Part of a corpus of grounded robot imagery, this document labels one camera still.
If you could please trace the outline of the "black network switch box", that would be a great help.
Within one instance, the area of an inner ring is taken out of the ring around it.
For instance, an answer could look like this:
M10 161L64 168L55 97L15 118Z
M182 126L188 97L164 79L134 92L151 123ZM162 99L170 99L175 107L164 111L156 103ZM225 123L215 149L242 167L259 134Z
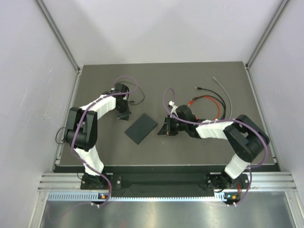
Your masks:
M139 145L157 125L149 115L142 114L124 133Z

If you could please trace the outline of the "black ethernet cable short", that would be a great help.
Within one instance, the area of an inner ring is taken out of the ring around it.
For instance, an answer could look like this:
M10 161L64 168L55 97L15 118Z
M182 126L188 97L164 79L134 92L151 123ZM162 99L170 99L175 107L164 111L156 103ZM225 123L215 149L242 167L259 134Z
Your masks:
M188 103L188 106L191 106L196 100L201 99L201 98L209 99L216 105L216 107L218 109L218 113L217 113L217 116L213 120L219 119L221 117L221 107L219 105L219 100L217 98L211 97L209 95L202 95L202 96L194 97L190 100L190 102Z

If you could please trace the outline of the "black ethernet cable long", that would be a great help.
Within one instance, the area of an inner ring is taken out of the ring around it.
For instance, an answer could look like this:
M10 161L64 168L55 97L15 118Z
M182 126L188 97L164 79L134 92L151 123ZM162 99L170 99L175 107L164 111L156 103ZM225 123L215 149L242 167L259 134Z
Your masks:
M223 108L223 111L221 112L221 117L219 118L220 120L223 120L225 117L226 117L226 111L227 111L227 106L226 106L226 102L224 101L223 97L221 95L219 95L217 92L213 91L213 90L210 90L210 89L206 89L206 88L202 88L202 87L195 87L197 90L202 90L202 91L207 91L207 92L210 92L212 94L214 94L215 96L211 96L211 97L214 97L214 98L217 98L219 100L219 103L221 103L221 106Z

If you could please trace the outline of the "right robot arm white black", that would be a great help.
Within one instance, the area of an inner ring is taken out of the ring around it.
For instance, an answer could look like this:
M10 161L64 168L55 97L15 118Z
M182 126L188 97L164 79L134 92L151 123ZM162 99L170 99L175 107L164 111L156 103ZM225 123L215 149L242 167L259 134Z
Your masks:
M235 154L219 176L221 188L237 185L239 176L270 143L265 132L244 114L228 121L208 120L197 118L186 105L169 102L168 108L170 114L165 117L158 135L176 136L186 132L191 138L221 139L230 143Z

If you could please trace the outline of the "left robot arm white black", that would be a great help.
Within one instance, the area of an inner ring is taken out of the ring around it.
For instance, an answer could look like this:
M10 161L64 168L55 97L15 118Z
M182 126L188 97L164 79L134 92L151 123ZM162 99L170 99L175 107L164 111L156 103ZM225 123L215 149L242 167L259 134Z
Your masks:
M68 113L64 140L70 145L71 153L78 158L84 168L85 175L97 188L107 185L108 177L102 174L105 165L99 158L96 142L98 138L98 120L112 110L121 117L129 114L128 92L105 93L82 107L72 107Z

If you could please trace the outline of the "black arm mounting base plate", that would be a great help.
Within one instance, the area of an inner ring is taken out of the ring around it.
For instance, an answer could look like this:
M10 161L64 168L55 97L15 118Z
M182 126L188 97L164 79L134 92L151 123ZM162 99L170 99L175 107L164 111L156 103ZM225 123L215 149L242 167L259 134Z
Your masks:
M84 174L82 190L112 190L112 197L206 197L225 190L246 190L249 179L224 174L224 165L106 166L103 175Z

